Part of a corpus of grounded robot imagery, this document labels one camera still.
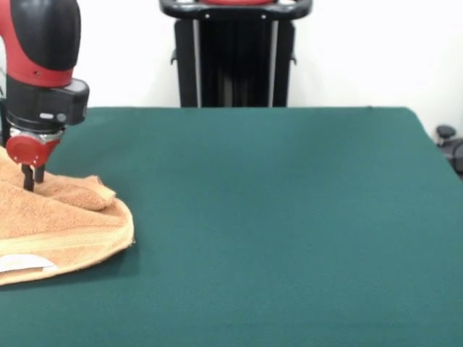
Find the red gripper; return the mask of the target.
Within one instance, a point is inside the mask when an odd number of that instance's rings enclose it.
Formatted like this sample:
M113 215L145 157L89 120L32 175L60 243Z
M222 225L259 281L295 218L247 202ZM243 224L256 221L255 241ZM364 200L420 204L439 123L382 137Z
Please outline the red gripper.
M11 135L7 140L6 150L8 156L15 163L22 164L24 190L32 192L35 182L43 183L44 165L48 162L56 146L61 142L61 138L62 132L54 134L19 132L16 135Z

